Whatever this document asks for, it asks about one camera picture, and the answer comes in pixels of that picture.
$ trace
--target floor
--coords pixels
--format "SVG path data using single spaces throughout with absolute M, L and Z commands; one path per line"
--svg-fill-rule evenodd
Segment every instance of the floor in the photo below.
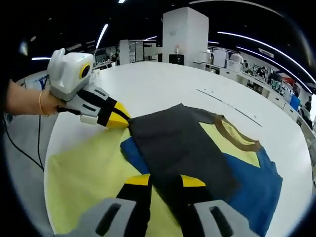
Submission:
M 57 116 L 41 117 L 39 152 L 43 165 L 50 134 L 56 119 Z M 16 146 L 39 162 L 37 153 L 38 129 L 38 116 L 17 116 L 8 125 L 9 135 Z M 43 171 L 20 153 L 11 144 L 7 136 L 5 138 L 5 146 L 13 185 L 27 215 L 43 236 L 54 236 L 46 212 Z

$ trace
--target person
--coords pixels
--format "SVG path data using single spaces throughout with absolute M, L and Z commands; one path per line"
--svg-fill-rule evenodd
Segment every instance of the person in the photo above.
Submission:
M 257 69 L 257 74 L 258 74 L 259 76 L 261 76 L 262 78 L 265 78 L 265 76 L 266 76 L 265 70 L 266 70 L 265 67 L 258 68 L 258 69 Z
M 115 53 L 113 56 L 112 56 L 112 62 L 115 62 L 116 63 L 116 66 L 119 66 L 119 55 L 117 53 Z
M 240 55 L 240 52 L 236 52 L 236 53 L 233 53 L 231 55 L 231 58 L 230 60 L 234 61 L 234 62 L 237 62 L 237 63 L 243 63 L 243 58 L 242 56 Z
M 106 61 L 105 63 L 108 64 L 108 65 L 107 65 L 108 68 L 111 68 L 111 67 L 112 67 L 112 65 L 111 65 L 111 59 L 110 59 L 109 55 L 107 55 L 107 61 Z
M 53 115 L 65 103 L 54 97 L 49 89 L 26 89 L 9 81 L 4 111 L 12 115 Z
M 244 60 L 244 62 L 243 62 L 243 66 L 242 66 L 242 70 L 244 71 L 244 72 L 246 72 L 247 70 L 248 70 L 248 62 L 247 62 L 247 60 Z
M 305 103 L 304 106 L 308 112 L 311 111 L 311 109 L 312 109 L 312 97 L 311 96 L 308 97 L 308 101 Z

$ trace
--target desk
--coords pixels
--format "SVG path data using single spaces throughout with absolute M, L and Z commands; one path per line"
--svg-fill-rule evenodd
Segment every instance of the desk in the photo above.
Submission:
M 277 106 L 258 93 L 207 71 L 167 63 L 141 62 L 100 72 L 97 86 L 121 101 L 132 117 L 183 103 L 224 114 L 243 134 L 260 140 L 283 177 L 279 202 L 267 237 L 288 235 L 309 206 L 312 197 L 312 166 L 299 126 Z M 262 127 L 206 93 L 214 93 L 241 111 L 254 114 Z M 62 113 L 52 131 L 46 159 L 102 131 L 98 125 L 81 123 L 79 117 Z M 46 187 L 47 169 L 44 175 Z
M 303 120 L 303 118 L 295 112 L 295 114 L 293 114 L 293 112 L 290 112 L 290 110 L 292 109 L 292 107 L 289 105 L 289 103 L 284 99 L 283 96 L 281 96 L 279 93 L 277 93 L 276 91 L 274 91 L 271 86 L 269 86 L 267 83 L 265 83 L 264 81 L 259 80 L 258 78 L 251 76 L 245 72 L 234 72 L 231 71 L 229 69 L 226 68 L 221 68 L 218 66 L 214 66 L 212 64 L 209 63 L 204 63 L 204 62 L 195 62 L 197 64 L 205 64 L 205 65 L 209 65 L 212 68 L 217 68 L 220 70 L 220 75 L 226 77 L 226 78 L 230 78 L 244 86 L 247 86 L 248 81 L 251 81 L 259 86 L 261 86 L 263 88 L 262 90 L 262 96 L 264 96 L 265 98 L 269 99 L 270 101 L 272 101 L 273 103 L 275 103 L 277 106 L 279 106 L 282 110 L 284 110 L 285 113 L 287 113 L 289 116 L 294 117 L 293 119 L 295 121 L 300 121 L 300 123 L 302 124 L 301 130 L 303 131 L 304 137 L 306 139 L 306 142 L 309 140 L 310 142 L 312 142 L 316 135 L 313 132 L 313 130 L 311 130 L 311 128 L 307 125 L 307 123 L 305 122 L 305 120 Z
M 104 64 L 100 64 L 100 65 L 97 65 L 95 67 L 93 67 L 93 69 L 100 69 L 100 70 L 103 70 L 103 69 L 106 69 L 108 68 L 108 65 L 110 65 L 111 63 L 104 63 Z

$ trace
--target table surface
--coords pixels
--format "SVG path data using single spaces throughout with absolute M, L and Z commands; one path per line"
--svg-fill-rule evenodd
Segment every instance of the table surface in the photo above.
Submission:
M 112 98 L 121 101 L 132 117 L 183 103 L 223 114 L 240 132 L 260 140 L 283 178 L 279 202 L 267 237 L 286 236 L 308 208 L 312 198 L 312 166 L 303 133 L 277 105 L 255 91 L 204 70 L 156 62 L 102 70 L 95 83 Z M 261 126 L 234 108 L 253 116 Z M 60 114 L 50 137 L 46 159 L 103 129 L 99 125 L 81 123 L 79 117 L 70 113 Z
M 220 70 L 226 70 L 226 71 L 230 71 L 230 72 L 233 72 L 233 73 L 236 73 L 238 76 L 240 77 L 243 77 L 249 81 L 252 81 L 253 83 L 256 83 L 258 84 L 259 86 L 263 87 L 264 89 L 268 90 L 270 93 L 272 93 L 274 96 L 276 96 L 277 98 L 279 98 L 280 100 L 284 101 L 285 103 L 288 104 L 288 102 L 285 100 L 285 98 L 283 96 L 281 96 L 279 93 L 277 93 L 275 90 L 272 89 L 272 87 L 270 85 L 268 85 L 266 82 L 264 81 L 261 81 L 259 80 L 258 78 L 252 76 L 252 75 L 249 75 L 248 73 L 245 73 L 243 71 L 240 71 L 240 72 L 234 72 L 234 71 L 231 71 L 227 68 L 222 68 L 222 67 L 219 67 L 219 66 L 215 66 L 213 64 L 209 64 L 209 63 L 204 63 L 204 62 L 195 62 L 195 63 L 198 63 L 198 64 L 205 64 L 205 65 L 209 65 L 209 66 L 212 66 L 212 67 L 215 67 L 215 68 L 218 68 Z M 298 114 L 298 116 L 301 118 L 302 122 L 305 124 L 306 127 L 308 127 L 309 131 L 312 133 L 312 135 L 314 137 L 316 137 L 316 134 L 314 133 L 314 131 L 307 125 L 306 121 L 302 118 L 302 116 L 300 114 Z
M 99 64 L 99 65 L 97 65 L 97 66 L 93 67 L 93 69 L 98 69 L 98 68 L 101 68 L 101 67 L 107 66 L 107 65 L 109 65 L 109 64 L 111 64 L 111 62 L 110 62 L 110 63 Z

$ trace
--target t-shirt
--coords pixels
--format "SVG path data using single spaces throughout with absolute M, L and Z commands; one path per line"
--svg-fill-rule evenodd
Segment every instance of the t-shirt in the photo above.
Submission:
M 237 63 L 243 63 L 243 58 L 240 54 L 234 53 L 231 55 L 231 60 Z
M 148 173 L 144 159 L 132 137 L 121 143 L 121 149 L 125 158 L 139 172 Z M 225 154 L 234 176 L 241 181 L 241 186 L 228 204 L 248 219 L 252 231 L 263 237 L 277 207 L 282 178 L 278 175 L 275 164 L 267 159 L 264 149 L 258 154 L 258 157 L 261 160 L 262 168 Z
M 103 199 L 116 197 L 126 180 L 140 175 L 120 150 L 121 142 L 129 137 L 128 129 L 107 129 L 48 159 L 45 201 L 55 234 L 75 229 L 82 214 Z M 146 236 L 182 237 L 180 226 L 155 189 Z
M 257 153 L 263 147 L 259 141 L 243 135 L 223 115 L 217 115 L 197 108 L 186 108 L 190 110 L 204 131 L 223 153 L 260 167 Z
M 248 63 L 244 62 L 243 66 L 242 66 L 242 70 L 245 72 L 245 71 L 247 71 L 247 69 L 248 69 Z
M 308 112 L 311 111 L 311 109 L 312 109 L 312 104 L 311 104 L 310 101 L 308 101 L 308 102 L 305 103 L 305 108 L 306 108 L 306 110 L 307 110 Z
M 237 188 L 223 153 L 184 105 L 132 118 L 129 129 L 156 187 L 183 174 L 202 180 L 218 199 Z
M 259 69 L 257 70 L 257 74 L 259 74 L 259 76 L 261 76 L 261 77 L 264 77 L 264 76 L 265 76 L 265 72 L 264 72 L 264 70 L 261 69 L 261 68 L 259 68 Z

